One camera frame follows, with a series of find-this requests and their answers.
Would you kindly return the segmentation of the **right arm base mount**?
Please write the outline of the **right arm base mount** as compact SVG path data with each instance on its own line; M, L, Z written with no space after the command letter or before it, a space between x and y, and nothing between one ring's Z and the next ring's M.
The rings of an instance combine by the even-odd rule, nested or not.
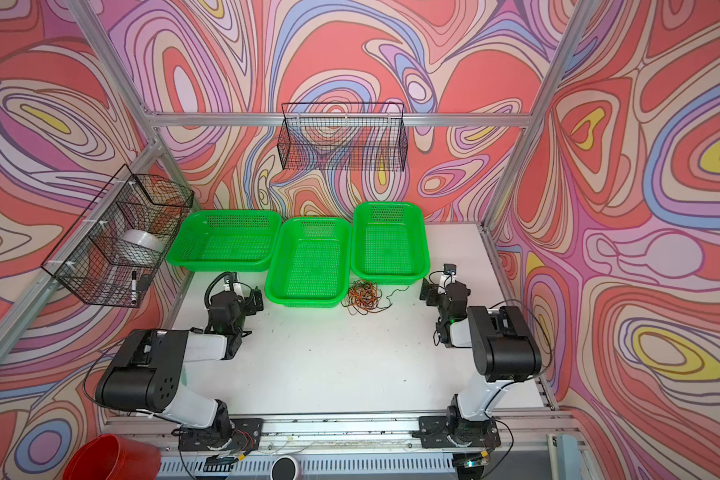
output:
M499 429L493 419L466 421L446 416L421 416L412 436L425 449L481 449L493 451L501 445Z

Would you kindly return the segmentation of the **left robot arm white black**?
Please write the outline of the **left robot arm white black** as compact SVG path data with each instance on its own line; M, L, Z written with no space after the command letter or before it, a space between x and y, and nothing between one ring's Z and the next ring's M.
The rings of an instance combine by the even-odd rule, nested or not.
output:
M176 425L182 451L249 451L251 434L235 427L226 403L182 382L190 363L230 361L252 332L245 321L264 309L263 294L235 272L219 274L203 294L203 328L135 329L123 340L96 384L104 408L154 416Z

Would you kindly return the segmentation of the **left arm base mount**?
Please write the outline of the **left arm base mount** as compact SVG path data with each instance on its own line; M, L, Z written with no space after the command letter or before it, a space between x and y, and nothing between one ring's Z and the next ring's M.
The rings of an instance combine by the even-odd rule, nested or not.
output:
M171 434L178 438L182 452L250 453L259 448L263 425L262 418L233 418L228 426L212 425L204 429L179 427Z

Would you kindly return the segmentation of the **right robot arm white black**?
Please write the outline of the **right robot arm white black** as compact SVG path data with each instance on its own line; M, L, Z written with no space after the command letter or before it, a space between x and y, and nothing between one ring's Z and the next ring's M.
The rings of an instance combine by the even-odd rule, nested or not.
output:
M442 416L421 416L415 436L425 449L478 448L500 444L494 410L512 386L536 378L542 355L520 308L501 303L471 306L466 284L444 276L424 279L420 299L438 311L433 343L468 350L475 373L454 394Z

